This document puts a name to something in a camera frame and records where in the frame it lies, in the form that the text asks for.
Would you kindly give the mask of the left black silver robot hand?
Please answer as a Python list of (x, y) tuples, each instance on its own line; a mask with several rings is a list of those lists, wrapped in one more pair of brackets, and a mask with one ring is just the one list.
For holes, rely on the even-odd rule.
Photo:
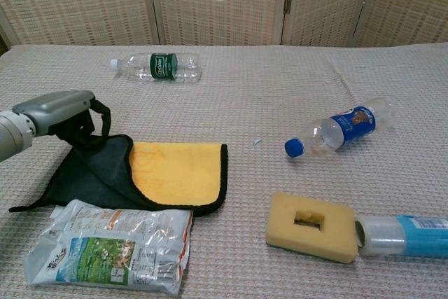
[[(99, 136), (93, 135), (95, 126), (90, 112), (101, 116)], [(32, 122), (37, 137), (55, 135), (74, 148), (102, 146), (109, 136), (111, 111), (89, 90), (70, 90), (41, 95), (12, 108)]]

